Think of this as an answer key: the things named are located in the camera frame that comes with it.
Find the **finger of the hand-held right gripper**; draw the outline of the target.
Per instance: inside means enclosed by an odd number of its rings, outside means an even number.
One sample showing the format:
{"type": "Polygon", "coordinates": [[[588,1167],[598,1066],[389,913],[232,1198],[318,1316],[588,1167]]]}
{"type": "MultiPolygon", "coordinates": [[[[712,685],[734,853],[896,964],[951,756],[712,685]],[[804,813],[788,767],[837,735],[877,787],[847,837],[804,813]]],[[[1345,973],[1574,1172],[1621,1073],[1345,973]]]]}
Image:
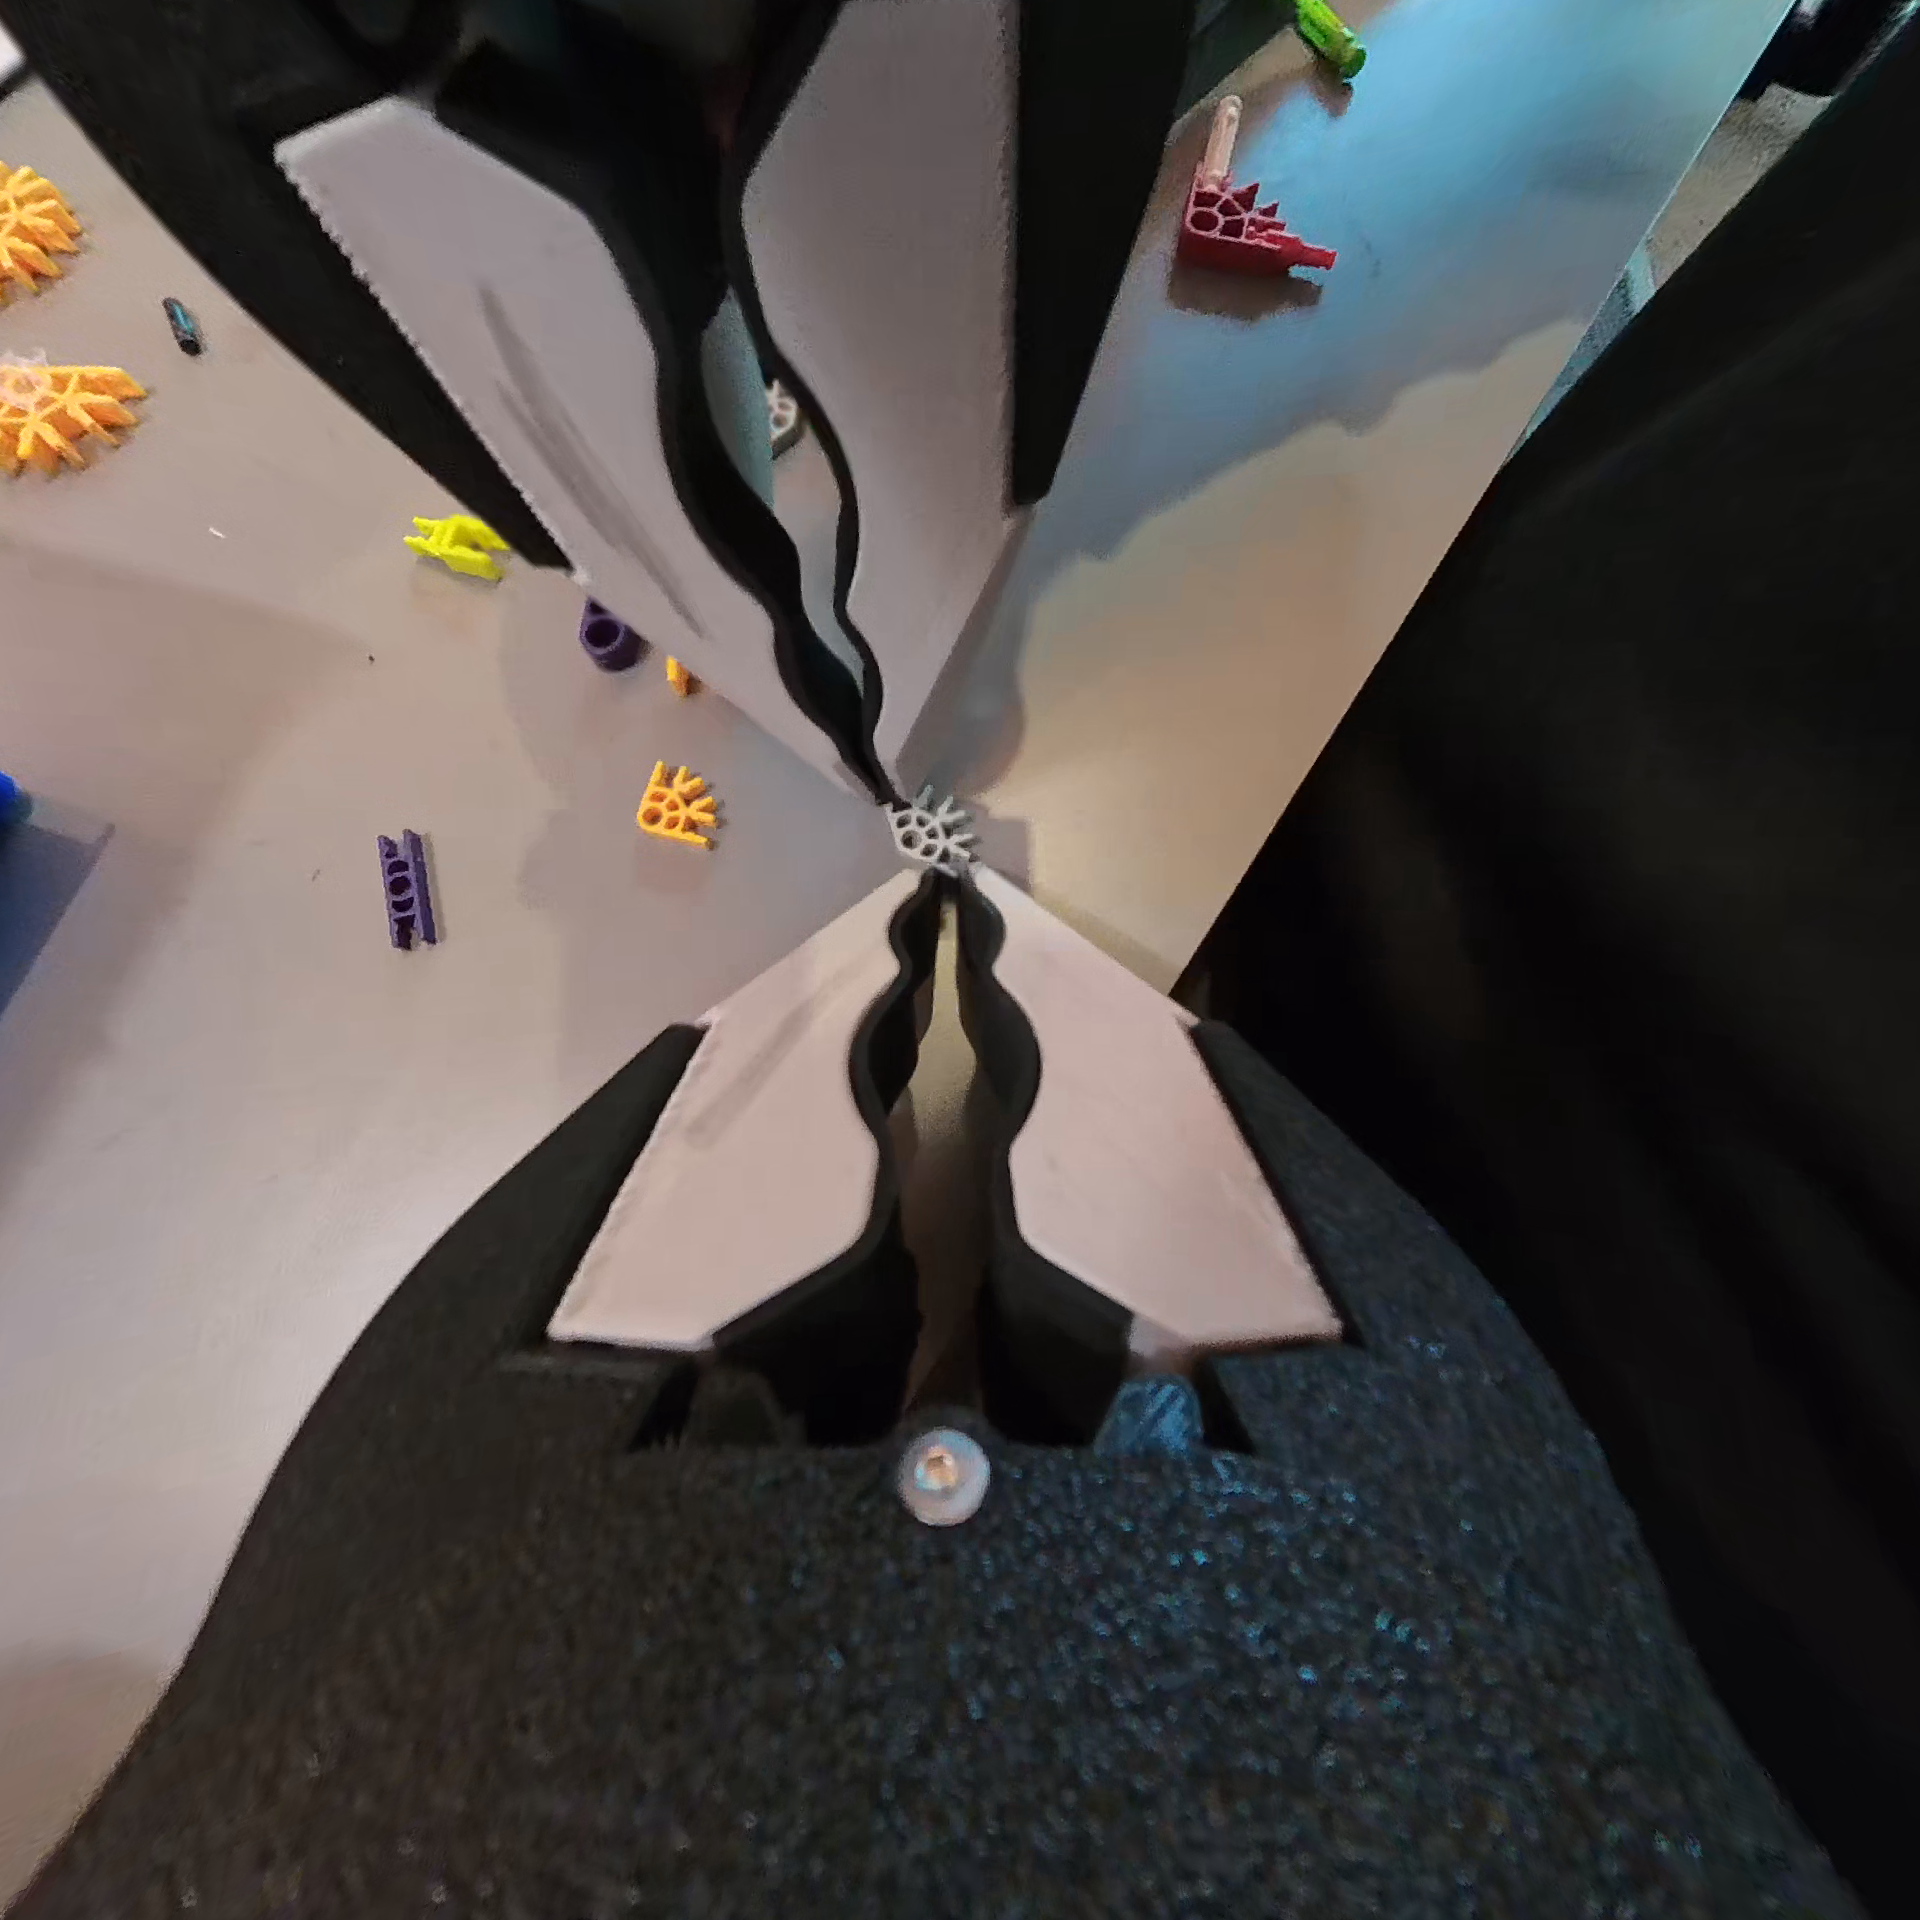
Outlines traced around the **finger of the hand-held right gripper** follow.
{"type": "Polygon", "coordinates": [[[1020,7],[797,5],[741,131],[763,331],[844,506],[832,601],[897,787],[944,755],[1015,506],[1020,7]]]}
{"type": "Polygon", "coordinates": [[[768,735],[888,799],[857,674],[773,501],[708,201],[583,99],[380,99],[279,169],[556,539],[576,582],[768,735]]]}

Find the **yellow fan connector clear piece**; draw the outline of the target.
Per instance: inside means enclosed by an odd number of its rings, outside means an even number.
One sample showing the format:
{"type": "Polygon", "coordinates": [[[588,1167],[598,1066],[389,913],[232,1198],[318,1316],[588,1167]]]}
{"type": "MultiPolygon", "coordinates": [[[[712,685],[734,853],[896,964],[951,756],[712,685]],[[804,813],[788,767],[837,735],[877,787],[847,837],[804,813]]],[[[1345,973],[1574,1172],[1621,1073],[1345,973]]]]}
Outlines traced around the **yellow fan connector clear piece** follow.
{"type": "Polygon", "coordinates": [[[53,366],[1,356],[1,470],[83,470],[88,447],[115,447],[136,426],[149,391],[121,369],[53,366]]]}

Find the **flat purple connector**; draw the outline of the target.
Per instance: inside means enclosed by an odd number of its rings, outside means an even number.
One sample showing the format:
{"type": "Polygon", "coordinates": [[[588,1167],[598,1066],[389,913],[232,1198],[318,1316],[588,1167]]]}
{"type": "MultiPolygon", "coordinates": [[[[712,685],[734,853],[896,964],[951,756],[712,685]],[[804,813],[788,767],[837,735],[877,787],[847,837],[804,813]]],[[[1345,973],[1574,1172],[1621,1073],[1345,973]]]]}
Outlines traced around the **flat purple connector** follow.
{"type": "Polygon", "coordinates": [[[413,950],[438,945],[438,922],[420,833],[374,839],[391,947],[413,950]]]}

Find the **yellow-green clip connector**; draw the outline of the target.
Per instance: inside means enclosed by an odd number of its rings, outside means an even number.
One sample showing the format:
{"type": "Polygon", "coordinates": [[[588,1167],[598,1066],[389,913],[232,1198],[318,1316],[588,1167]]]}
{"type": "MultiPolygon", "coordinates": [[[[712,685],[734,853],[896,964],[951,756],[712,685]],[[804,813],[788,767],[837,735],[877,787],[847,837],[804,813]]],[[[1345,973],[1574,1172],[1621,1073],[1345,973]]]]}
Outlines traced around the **yellow-green clip connector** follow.
{"type": "Polygon", "coordinates": [[[449,573],[497,585],[505,578],[502,555],[512,548],[487,522],[457,513],[445,517],[413,517],[413,531],[401,539],[420,559],[432,559],[449,573]]]}

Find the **person's dark clothing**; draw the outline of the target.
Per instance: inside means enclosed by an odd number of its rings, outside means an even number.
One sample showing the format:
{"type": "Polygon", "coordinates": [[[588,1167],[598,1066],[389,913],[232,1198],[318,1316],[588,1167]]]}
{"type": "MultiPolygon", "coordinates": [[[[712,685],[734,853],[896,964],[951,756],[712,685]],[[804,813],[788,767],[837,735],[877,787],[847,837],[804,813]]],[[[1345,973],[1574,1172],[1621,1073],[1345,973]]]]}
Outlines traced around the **person's dark clothing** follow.
{"type": "Polygon", "coordinates": [[[1517,1309],[1744,1742],[1915,1916],[1918,45],[1515,447],[1209,938],[1517,1309]]]}

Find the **small yellow connector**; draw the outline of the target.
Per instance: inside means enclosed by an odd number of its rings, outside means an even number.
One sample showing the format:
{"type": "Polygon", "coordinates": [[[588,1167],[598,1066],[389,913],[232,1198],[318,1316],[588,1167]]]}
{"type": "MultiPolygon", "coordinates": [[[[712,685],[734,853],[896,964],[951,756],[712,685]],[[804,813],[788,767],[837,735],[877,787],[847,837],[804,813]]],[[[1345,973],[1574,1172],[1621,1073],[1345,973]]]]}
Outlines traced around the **small yellow connector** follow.
{"type": "Polygon", "coordinates": [[[686,764],[659,758],[635,806],[635,828],[668,846],[711,851],[721,828],[720,799],[686,764]]]}

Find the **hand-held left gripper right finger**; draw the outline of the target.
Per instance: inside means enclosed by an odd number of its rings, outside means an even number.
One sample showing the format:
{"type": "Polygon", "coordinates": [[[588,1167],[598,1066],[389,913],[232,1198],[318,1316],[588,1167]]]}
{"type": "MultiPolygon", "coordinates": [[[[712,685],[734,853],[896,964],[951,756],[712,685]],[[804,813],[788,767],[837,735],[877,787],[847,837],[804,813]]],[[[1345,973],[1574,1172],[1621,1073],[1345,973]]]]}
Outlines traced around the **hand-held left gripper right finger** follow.
{"type": "Polygon", "coordinates": [[[1091,1445],[1132,1375],[1334,1346],[1340,1309],[1198,1025],[995,871],[953,885],[988,1113],[980,1402],[1091,1445]]]}

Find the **grey snowflake connector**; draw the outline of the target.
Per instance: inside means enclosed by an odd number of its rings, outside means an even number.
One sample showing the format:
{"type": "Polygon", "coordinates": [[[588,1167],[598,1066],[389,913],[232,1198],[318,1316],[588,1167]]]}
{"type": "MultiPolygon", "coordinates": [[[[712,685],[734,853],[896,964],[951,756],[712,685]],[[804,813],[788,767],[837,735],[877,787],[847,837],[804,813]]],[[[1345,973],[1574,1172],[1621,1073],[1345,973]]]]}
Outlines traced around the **grey snowflake connector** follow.
{"type": "Polygon", "coordinates": [[[949,877],[973,871],[975,825],[955,795],[940,798],[935,785],[924,785],[909,799],[880,812],[901,859],[949,877]]]}

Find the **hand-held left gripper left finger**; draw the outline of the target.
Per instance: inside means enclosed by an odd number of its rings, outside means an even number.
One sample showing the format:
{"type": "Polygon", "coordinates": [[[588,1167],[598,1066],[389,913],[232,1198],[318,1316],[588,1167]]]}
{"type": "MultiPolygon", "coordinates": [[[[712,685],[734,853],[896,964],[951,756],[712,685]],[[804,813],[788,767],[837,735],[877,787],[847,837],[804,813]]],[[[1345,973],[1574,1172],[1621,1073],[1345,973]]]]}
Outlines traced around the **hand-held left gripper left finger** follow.
{"type": "Polygon", "coordinates": [[[893,1429],[921,1339],[893,1111],[941,916],[897,874],[708,1011],[549,1345],[753,1373],[814,1442],[893,1429]]]}

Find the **red fan connector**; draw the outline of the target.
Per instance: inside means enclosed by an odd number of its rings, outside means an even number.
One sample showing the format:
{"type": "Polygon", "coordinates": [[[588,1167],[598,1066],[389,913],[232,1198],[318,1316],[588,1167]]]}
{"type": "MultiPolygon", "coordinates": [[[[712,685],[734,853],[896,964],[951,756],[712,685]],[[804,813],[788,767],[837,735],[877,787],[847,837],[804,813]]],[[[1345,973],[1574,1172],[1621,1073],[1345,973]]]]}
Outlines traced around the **red fan connector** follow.
{"type": "Polygon", "coordinates": [[[1305,242],[1287,229],[1276,203],[1260,203],[1260,186],[1233,186],[1225,177],[1191,181],[1174,255],[1185,268],[1245,279],[1280,279],[1292,271],[1329,271],[1337,253],[1305,242]]]}

